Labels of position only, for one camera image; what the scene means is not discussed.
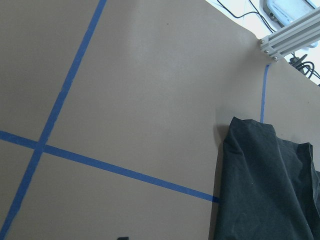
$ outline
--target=black cloth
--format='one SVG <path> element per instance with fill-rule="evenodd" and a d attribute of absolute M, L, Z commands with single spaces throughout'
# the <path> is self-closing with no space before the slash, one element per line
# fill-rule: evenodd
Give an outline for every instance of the black cloth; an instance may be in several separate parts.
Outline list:
<path fill-rule="evenodd" d="M 319 179 L 310 143 L 234 117 L 223 142 L 214 240 L 320 240 Z"/>

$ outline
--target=dark gray fabric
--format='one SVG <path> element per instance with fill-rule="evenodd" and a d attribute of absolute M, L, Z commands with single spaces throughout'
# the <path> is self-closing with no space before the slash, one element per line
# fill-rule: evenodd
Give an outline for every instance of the dark gray fabric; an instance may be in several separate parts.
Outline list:
<path fill-rule="evenodd" d="M 310 143 L 234 117 L 223 142 L 214 240 L 320 240 L 319 177 Z"/>

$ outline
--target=white surface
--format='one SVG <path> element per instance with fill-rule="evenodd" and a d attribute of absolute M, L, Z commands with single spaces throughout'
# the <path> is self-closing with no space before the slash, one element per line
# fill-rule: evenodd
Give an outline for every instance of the white surface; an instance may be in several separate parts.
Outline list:
<path fill-rule="evenodd" d="M 262 39 L 265 36 L 270 34 L 270 31 L 264 25 L 264 23 L 262 22 L 258 14 L 249 14 L 242 18 L 237 19 L 237 18 L 234 18 L 232 15 L 230 15 L 230 13 L 228 13 L 223 7 L 221 7 L 221 5 L 217 2 L 217 0 L 206 0 L 206 1 L 209 4 L 211 4 L 213 7 L 218 9 L 220 12 L 225 14 L 229 19 L 239 24 L 240 26 L 244 27 L 245 29 L 248 29 L 257 37 L 257 39 Z M 238 0 L 238 1 L 220 0 L 220 2 L 236 16 L 241 16 L 245 13 L 255 11 L 255 9 L 251 6 L 248 0 Z M 251 0 L 251 2 L 255 5 L 255 7 L 259 10 L 260 14 L 264 16 L 264 18 L 268 21 L 268 23 L 274 30 L 280 29 L 280 26 L 277 23 L 271 21 L 270 18 L 267 16 L 267 14 L 264 12 L 263 7 L 260 6 L 259 0 Z M 316 6 L 320 6 L 320 0 L 313 0 L 312 2 Z M 315 48 L 305 47 L 295 52 L 295 55 L 297 57 L 302 57 L 304 54 L 308 54 L 308 56 L 304 59 L 304 62 L 306 61 L 313 62 L 315 65 L 315 70 L 318 73 L 320 73 L 320 59 L 319 59 L 320 47 L 315 47 Z M 285 57 L 287 62 L 290 60 L 290 58 L 292 58 L 291 54 Z M 312 76 L 311 80 L 317 85 L 320 84 L 320 79 L 318 79 L 315 76 Z"/>

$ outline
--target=blue line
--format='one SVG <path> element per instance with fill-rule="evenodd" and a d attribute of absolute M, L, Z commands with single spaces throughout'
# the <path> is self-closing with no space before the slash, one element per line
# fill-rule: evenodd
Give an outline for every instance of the blue line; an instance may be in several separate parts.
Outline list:
<path fill-rule="evenodd" d="M 35 148 L 36 146 L 36 142 L 24 137 L 20 137 L 8 132 L 3 132 L 0 131 L 0 139 L 11 142 L 11 143 L 15 143 L 30 149 Z M 116 166 L 116 165 L 112 165 L 110 163 L 106 163 L 104 161 L 99 161 L 87 156 L 83 156 L 83 155 L 79 155 L 70 151 L 66 151 L 54 146 L 50 146 L 50 145 L 45 145 L 44 146 L 44 153 L 47 154 L 51 154 L 60 158 L 64 158 L 64 159 L 68 159 L 77 163 L 81 163 L 81 164 L 85 164 L 94 168 L 98 168 L 98 169 L 102 169 L 102 170 L 106 170 L 108 172 L 112 172 L 115 174 L 119 174 L 122 176 L 126 176 L 132 179 L 136 179 L 136 180 L 140 180 L 146 183 L 150 183 L 153 185 L 157 185 L 166 189 L 170 189 L 176 192 L 180 192 L 183 194 L 187 194 L 190 196 L 194 196 L 200 199 L 204 199 L 204 200 L 208 200 L 214 203 L 218 203 L 219 202 L 219 198 L 209 195 L 207 193 L 201 192 L 201 191 L 197 191 L 197 190 L 193 190 L 191 188 L 185 187 L 185 186 L 181 186 L 172 182 L 168 182 L 165 180 L 161 180 L 152 176 L 148 176 L 136 171 L 132 171 L 120 166 Z"/>
<path fill-rule="evenodd" d="M 1 130 L 0 130 L 0 139 L 7 141 L 7 142 L 10 142 L 10 143 L 13 143 L 13 144 L 27 147 L 29 149 L 35 149 L 36 145 L 37 145 L 36 141 L 30 140 L 28 138 L 24 138 L 21 136 L 14 135 L 14 134 L 6 132 L 6 131 L 1 131 Z"/>
<path fill-rule="evenodd" d="M 27 169 L 23 175 L 21 183 L 20 183 L 18 190 L 15 194 L 15 197 L 13 199 L 11 206 L 10 206 L 9 212 L 5 218 L 4 224 L 3 224 L 1 231 L 0 231 L 0 240 L 5 239 L 5 236 L 6 236 L 8 230 L 12 224 L 12 221 L 14 220 L 15 216 L 17 215 L 17 213 L 21 207 L 21 203 L 26 195 L 26 192 L 27 192 L 27 189 L 30 185 L 32 176 L 35 173 L 35 170 L 36 170 L 37 165 L 39 163 L 40 157 L 44 151 L 44 146 L 46 145 L 48 138 L 52 132 L 52 129 L 54 128 L 55 122 L 58 118 L 58 115 L 59 115 L 61 109 L 62 109 L 64 101 L 68 95 L 68 92 L 70 90 L 72 82 L 77 74 L 80 63 L 81 63 L 82 58 L 87 50 L 90 39 L 95 31 L 98 20 L 101 16 L 101 13 L 102 13 L 104 6 L 106 4 L 106 1 L 107 0 L 100 0 L 95 11 L 94 11 L 94 14 L 93 14 L 93 17 L 90 21 L 88 29 L 82 39 L 80 47 L 78 48 L 78 50 L 76 52 L 76 55 L 75 55 L 73 62 L 72 62 L 72 65 L 71 65 L 69 72 L 67 73 L 67 76 L 66 76 L 64 83 L 62 85 L 61 91 L 60 91 L 60 93 L 59 93 L 59 95 L 58 95 L 58 97 L 52 107 L 49 118 L 48 118 L 48 120 L 44 126 L 44 129 L 41 133 L 40 139 L 35 146 L 35 149 L 33 151 L 30 162 L 27 166 Z"/>
<path fill-rule="evenodd" d="M 266 85 L 267 85 L 268 69 L 269 69 L 270 65 L 271 65 L 271 63 L 266 65 L 265 70 L 264 70 L 262 98 L 261 98 L 260 123 L 264 123 L 264 118 L 265 118 Z"/>

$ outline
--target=blue tape line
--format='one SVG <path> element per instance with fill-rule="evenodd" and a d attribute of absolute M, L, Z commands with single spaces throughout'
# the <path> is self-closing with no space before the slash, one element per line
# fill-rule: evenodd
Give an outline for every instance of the blue tape line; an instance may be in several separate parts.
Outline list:
<path fill-rule="evenodd" d="M 1 231 L 0 231 L 0 240 L 4 240 L 6 234 L 9 230 L 9 227 L 12 224 L 12 221 L 14 220 L 15 216 L 17 215 L 17 213 L 21 207 L 21 203 L 24 199 L 24 196 L 25 196 L 27 189 L 30 185 L 32 176 L 37 168 L 40 157 L 43 153 L 44 146 L 48 141 L 48 138 L 50 136 L 50 133 L 52 132 L 52 129 L 54 128 L 55 122 L 58 118 L 58 115 L 59 115 L 61 109 L 62 109 L 64 101 L 68 95 L 68 92 L 70 90 L 72 82 L 77 74 L 80 63 L 81 63 L 82 58 L 87 50 L 90 39 L 95 31 L 98 20 L 101 16 L 101 13 L 102 13 L 104 6 L 106 4 L 106 1 L 107 0 L 100 0 L 96 9 L 95 9 L 93 17 L 89 23 L 88 29 L 82 39 L 80 47 L 78 48 L 78 50 L 76 52 L 76 55 L 75 55 L 73 62 L 72 62 L 72 65 L 71 65 L 71 67 L 67 73 L 67 76 L 64 80 L 64 83 L 62 85 L 61 91 L 60 91 L 60 93 L 59 93 L 59 95 L 53 105 L 53 108 L 52 108 L 51 113 L 49 115 L 49 118 L 44 126 L 44 129 L 41 133 L 39 141 L 37 142 L 37 144 L 34 148 L 30 162 L 27 166 L 27 169 L 23 175 L 21 183 L 20 183 L 18 190 L 15 194 L 15 197 L 13 199 L 13 202 L 11 204 L 9 212 L 5 218 L 4 224 L 3 224 Z"/>
<path fill-rule="evenodd" d="M 30 149 L 34 149 L 36 146 L 36 142 L 24 137 L 20 137 L 8 132 L 4 132 L 4 131 L 0 131 L 0 139 L 7 141 L 7 142 L 11 142 L 14 144 L 18 144 Z M 201 191 L 197 191 L 197 190 L 193 190 L 191 188 L 185 187 L 185 186 L 181 186 L 172 182 L 168 182 L 168 181 L 164 181 L 152 176 L 148 176 L 136 171 L 132 171 L 123 167 L 119 167 L 116 165 L 112 165 L 109 163 L 106 163 L 104 161 L 99 161 L 96 160 L 94 158 L 90 158 L 87 156 L 83 156 L 80 154 L 76 154 L 70 151 L 66 151 L 54 146 L 50 146 L 50 145 L 45 145 L 44 149 L 43 149 L 44 153 L 47 154 L 51 154 L 60 158 L 64 158 L 64 159 L 68 159 L 77 163 L 81 163 L 81 164 L 85 164 L 94 168 L 98 168 L 98 169 L 102 169 L 102 170 L 106 170 L 108 172 L 112 172 L 115 174 L 119 174 L 122 176 L 126 176 L 132 179 L 136 179 L 136 180 L 140 180 L 146 183 L 150 183 L 153 185 L 157 185 L 166 189 L 171 189 L 173 191 L 176 192 L 180 192 L 183 194 L 187 194 L 190 196 L 194 196 L 200 199 L 204 199 L 204 200 L 208 200 L 214 203 L 218 203 L 219 202 L 219 198 L 212 196 L 210 194 L 201 192 Z"/>
<path fill-rule="evenodd" d="M 260 123 L 264 123 L 265 118 L 265 101 L 266 101 L 266 85 L 267 85 L 267 75 L 268 69 L 271 64 L 265 66 L 264 76 L 263 76 L 263 86 L 262 86 L 262 98 L 261 98 L 261 112 L 260 112 Z"/>

